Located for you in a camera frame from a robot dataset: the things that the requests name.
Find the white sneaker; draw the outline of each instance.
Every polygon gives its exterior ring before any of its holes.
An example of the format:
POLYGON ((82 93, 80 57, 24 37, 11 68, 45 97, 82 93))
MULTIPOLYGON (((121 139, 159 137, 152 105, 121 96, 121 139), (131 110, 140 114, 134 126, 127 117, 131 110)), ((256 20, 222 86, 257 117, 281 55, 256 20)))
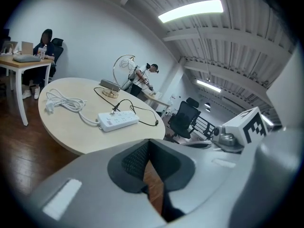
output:
POLYGON ((40 87, 35 88, 34 99, 37 100, 39 98, 39 95, 40 95, 40 87))
POLYGON ((30 90, 27 89, 27 90, 25 90, 25 91, 23 92, 23 94, 22 94, 22 99, 26 99, 26 98, 29 98, 29 97, 31 97, 31 96, 32 96, 32 94, 31 94, 30 90))

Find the round table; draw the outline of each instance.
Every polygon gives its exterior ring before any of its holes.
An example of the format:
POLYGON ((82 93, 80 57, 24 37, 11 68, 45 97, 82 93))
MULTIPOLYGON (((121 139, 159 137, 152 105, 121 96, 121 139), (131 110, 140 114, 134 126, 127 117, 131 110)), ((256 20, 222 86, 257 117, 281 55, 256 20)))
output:
MULTIPOLYGON (((46 92, 52 88, 59 90, 65 97, 77 97, 87 100, 82 113, 85 117, 95 120, 98 113, 109 113, 113 106, 107 103, 94 91, 95 87, 101 87, 99 82, 84 78, 62 78, 49 83, 40 93, 38 108, 43 125, 48 133, 63 147, 78 155, 86 154, 122 143, 140 139, 163 139, 165 136, 165 125, 159 115, 145 102, 137 97, 120 91, 117 99, 109 98, 102 94, 101 88, 96 91, 107 101, 116 105, 123 99, 129 99, 134 106, 152 110, 155 113, 159 124, 147 126, 143 123, 136 123, 124 128, 103 132, 99 127, 90 126, 84 123, 78 113, 71 112, 62 106, 55 107, 54 113, 49 114, 46 108, 46 92)), ((130 110, 130 102, 123 101, 119 105, 121 111, 130 110)), ((155 124, 152 112, 135 109, 140 121, 148 124, 155 124)))

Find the ceiling light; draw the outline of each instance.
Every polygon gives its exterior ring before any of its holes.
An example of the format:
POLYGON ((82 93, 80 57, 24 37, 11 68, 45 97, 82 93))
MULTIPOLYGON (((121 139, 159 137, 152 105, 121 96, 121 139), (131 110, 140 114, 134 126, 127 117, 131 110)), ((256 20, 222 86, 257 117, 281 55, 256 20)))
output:
POLYGON ((197 83, 200 84, 200 85, 203 85, 203 86, 205 86, 205 87, 208 87, 208 88, 210 88, 210 89, 213 89, 213 90, 215 90, 215 91, 217 91, 217 92, 219 92, 219 93, 220 93, 220 91, 221 91, 221 89, 216 88, 216 87, 214 87, 214 86, 212 86, 212 85, 209 85, 209 84, 207 84, 207 83, 204 83, 204 82, 202 82, 202 81, 200 81, 200 80, 197 80, 197 83))
POLYGON ((268 125, 270 125, 270 126, 273 126, 274 124, 267 118, 267 117, 265 117, 263 114, 262 114, 262 118, 264 119, 264 121, 268 124, 268 125))
POLYGON ((223 6, 220 0, 210 0, 188 4, 177 9, 173 9, 160 15, 158 18, 166 23, 181 17, 200 14, 200 13, 222 13, 223 6))

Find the white shirt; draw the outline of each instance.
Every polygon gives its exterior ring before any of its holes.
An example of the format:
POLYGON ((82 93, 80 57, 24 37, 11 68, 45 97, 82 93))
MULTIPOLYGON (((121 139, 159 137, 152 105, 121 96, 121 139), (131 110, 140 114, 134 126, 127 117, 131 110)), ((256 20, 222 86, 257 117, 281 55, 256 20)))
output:
POLYGON ((133 84, 139 86, 142 89, 146 89, 148 86, 144 83, 144 80, 147 79, 149 81, 148 76, 150 75, 150 70, 146 69, 146 65, 141 66, 136 71, 140 70, 142 73, 141 79, 139 79, 138 75, 136 74, 135 79, 133 80, 133 84))

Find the ceiling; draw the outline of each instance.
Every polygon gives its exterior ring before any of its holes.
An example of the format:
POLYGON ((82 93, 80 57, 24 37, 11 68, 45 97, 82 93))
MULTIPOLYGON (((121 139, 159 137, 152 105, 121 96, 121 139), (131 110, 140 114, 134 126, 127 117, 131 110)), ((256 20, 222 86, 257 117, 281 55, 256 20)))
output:
POLYGON ((161 32, 155 34, 186 59, 186 74, 203 100, 235 114, 258 106, 272 122, 280 124, 266 90, 281 73, 295 44, 265 2, 221 0, 221 14, 189 16, 162 24, 159 15, 203 0, 112 1, 131 13, 132 7, 140 8, 150 18, 145 24, 152 31, 152 27, 159 27, 161 32), (210 84, 222 89, 220 94, 195 84, 196 79, 207 82, 209 76, 210 84))

